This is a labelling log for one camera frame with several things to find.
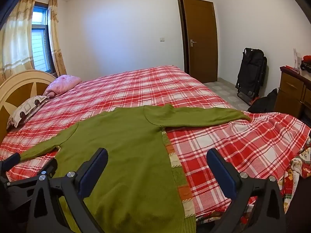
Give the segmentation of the grey patterned pillow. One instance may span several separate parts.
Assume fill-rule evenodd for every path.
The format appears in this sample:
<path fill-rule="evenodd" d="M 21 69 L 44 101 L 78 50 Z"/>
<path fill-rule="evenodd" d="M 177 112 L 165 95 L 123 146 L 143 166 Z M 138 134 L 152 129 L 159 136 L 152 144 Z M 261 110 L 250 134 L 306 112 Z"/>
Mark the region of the grey patterned pillow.
<path fill-rule="evenodd" d="M 7 121 L 6 129 L 11 127 L 17 128 L 28 122 L 40 108 L 42 108 L 50 100 L 47 96 L 33 96 L 23 102 L 17 109 L 10 115 Z"/>

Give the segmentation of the white card on dresser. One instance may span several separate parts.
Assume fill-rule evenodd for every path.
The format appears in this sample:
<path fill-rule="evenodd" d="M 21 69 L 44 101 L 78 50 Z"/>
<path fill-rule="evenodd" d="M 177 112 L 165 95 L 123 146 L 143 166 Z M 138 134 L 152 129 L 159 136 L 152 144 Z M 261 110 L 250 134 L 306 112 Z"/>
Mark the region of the white card on dresser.
<path fill-rule="evenodd" d="M 301 68 L 301 55 L 300 53 L 294 48 L 294 68 L 300 70 Z"/>

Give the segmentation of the pink pillow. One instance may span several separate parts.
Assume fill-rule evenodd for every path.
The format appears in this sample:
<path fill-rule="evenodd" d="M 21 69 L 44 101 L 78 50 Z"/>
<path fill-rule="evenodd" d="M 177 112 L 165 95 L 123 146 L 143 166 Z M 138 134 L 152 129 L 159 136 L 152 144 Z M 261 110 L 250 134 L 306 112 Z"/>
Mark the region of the pink pillow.
<path fill-rule="evenodd" d="M 43 96 L 47 96 L 49 98 L 58 97 L 73 89 L 81 82 L 82 79 L 79 77 L 72 75 L 61 75 L 48 85 L 45 92 L 43 93 Z"/>

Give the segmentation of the red plaid bed cover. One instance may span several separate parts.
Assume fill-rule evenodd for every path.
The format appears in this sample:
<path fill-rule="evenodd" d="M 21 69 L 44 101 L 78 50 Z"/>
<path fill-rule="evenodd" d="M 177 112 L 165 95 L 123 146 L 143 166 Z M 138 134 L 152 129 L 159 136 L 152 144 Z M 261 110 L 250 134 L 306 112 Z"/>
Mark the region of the red plaid bed cover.
<path fill-rule="evenodd" d="M 208 150 L 251 177 L 281 182 L 309 133 L 288 114 L 235 110 L 177 67 L 161 66 L 81 82 L 51 99 L 4 136 L 1 159 L 22 156 L 10 181 L 52 158 L 61 177 L 105 148 L 107 166 L 85 200 L 105 232 L 195 232 L 200 216 L 229 206 Z"/>

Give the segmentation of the beige curtain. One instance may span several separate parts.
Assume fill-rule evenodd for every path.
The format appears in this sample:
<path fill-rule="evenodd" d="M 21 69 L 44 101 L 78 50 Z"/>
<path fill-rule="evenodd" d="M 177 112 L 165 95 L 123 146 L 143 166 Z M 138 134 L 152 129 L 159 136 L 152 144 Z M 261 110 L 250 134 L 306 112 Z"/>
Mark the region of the beige curtain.
<path fill-rule="evenodd" d="M 48 1 L 47 26 L 52 60 L 57 76 L 66 75 L 62 51 L 58 38 L 58 0 Z"/>
<path fill-rule="evenodd" d="M 19 0 L 1 29 L 1 83 L 34 68 L 31 32 L 35 0 Z"/>

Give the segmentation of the brown wooden door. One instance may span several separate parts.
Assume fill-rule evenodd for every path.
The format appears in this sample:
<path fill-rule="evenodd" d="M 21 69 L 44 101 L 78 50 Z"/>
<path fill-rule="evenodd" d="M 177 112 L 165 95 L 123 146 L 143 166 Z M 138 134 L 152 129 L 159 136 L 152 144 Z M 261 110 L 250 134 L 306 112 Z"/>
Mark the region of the brown wooden door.
<path fill-rule="evenodd" d="M 201 83 L 218 78 L 218 37 L 213 2 L 178 0 L 184 71 Z"/>

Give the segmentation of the green striped knit sweater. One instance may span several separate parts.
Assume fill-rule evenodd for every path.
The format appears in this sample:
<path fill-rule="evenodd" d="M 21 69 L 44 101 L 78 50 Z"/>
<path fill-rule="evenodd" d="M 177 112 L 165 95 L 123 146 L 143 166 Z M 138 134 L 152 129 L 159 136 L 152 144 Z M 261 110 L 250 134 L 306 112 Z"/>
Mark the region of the green striped knit sweater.
<path fill-rule="evenodd" d="M 195 232 L 192 193 L 168 127 L 210 127 L 245 119 L 230 108 L 141 106 L 103 112 L 21 154 L 52 151 L 62 177 L 99 149 L 108 162 L 85 204 L 105 232 Z"/>

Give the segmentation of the cream wooden headboard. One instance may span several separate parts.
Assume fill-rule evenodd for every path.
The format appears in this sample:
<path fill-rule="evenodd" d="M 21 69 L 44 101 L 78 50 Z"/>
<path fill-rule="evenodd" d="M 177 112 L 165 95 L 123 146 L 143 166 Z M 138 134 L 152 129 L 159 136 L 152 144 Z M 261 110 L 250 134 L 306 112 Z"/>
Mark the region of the cream wooden headboard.
<path fill-rule="evenodd" d="M 7 135 L 7 121 L 25 100 L 42 95 L 56 78 L 40 70 L 26 70 L 11 76 L 1 84 L 1 140 Z"/>

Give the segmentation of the brown wooden dresser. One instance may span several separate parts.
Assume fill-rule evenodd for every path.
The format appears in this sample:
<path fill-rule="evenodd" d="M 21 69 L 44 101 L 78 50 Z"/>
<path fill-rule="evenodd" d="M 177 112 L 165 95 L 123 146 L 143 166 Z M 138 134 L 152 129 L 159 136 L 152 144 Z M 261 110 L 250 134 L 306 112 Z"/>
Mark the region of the brown wooden dresser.
<path fill-rule="evenodd" d="M 281 66 L 280 71 L 274 111 L 292 115 L 310 126 L 310 73 L 303 76 L 289 66 Z"/>

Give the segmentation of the christmas pattern blanket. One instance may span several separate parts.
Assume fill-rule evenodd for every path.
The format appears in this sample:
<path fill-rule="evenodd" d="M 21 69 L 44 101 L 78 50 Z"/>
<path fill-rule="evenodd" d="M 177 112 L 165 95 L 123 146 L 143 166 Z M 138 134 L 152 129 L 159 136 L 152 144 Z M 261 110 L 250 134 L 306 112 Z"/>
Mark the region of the christmas pattern blanket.
<path fill-rule="evenodd" d="M 278 182 L 281 196 L 284 201 L 285 213 L 288 211 L 296 192 L 299 177 L 310 177 L 310 137 L 308 137 L 298 155 L 290 161 L 283 177 Z"/>

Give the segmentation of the window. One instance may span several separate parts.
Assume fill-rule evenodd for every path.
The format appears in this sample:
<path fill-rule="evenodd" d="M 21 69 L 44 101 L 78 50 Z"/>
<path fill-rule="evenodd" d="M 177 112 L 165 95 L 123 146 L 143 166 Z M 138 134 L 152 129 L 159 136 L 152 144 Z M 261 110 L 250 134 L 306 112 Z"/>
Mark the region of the window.
<path fill-rule="evenodd" d="M 35 2 L 32 14 L 32 54 L 34 69 L 56 76 L 47 25 L 48 5 Z"/>

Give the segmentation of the black bag on floor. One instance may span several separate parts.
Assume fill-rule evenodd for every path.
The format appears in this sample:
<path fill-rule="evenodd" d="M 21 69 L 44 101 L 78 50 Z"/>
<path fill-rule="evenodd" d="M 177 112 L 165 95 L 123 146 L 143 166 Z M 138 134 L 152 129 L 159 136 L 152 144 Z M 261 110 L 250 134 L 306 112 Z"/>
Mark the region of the black bag on floor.
<path fill-rule="evenodd" d="M 267 96 L 256 99 L 247 111 L 253 114 L 272 113 L 277 96 L 278 91 L 275 88 Z"/>

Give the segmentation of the left beige curtain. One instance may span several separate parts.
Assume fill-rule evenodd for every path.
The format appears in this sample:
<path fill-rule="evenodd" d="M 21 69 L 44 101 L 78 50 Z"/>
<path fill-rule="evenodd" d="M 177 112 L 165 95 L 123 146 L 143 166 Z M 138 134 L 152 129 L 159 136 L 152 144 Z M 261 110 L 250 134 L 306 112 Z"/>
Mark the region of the left beige curtain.
<path fill-rule="evenodd" d="M 1 83 L 34 68 L 31 32 L 35 0 L 19 0 L 1 29 Z"/>

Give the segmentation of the right beige curtain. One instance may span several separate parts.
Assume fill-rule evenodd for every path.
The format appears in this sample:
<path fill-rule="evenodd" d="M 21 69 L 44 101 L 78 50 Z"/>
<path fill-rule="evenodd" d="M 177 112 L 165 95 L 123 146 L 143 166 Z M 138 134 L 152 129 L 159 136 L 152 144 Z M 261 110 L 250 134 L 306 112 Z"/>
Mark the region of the right beige curtain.
<path fill-rule="evenodd" d="M 58 0 L 48 1 L 47 26 L 52 60 L 57 76 L 66 75 L 62 51 L 58 38 Z"/>

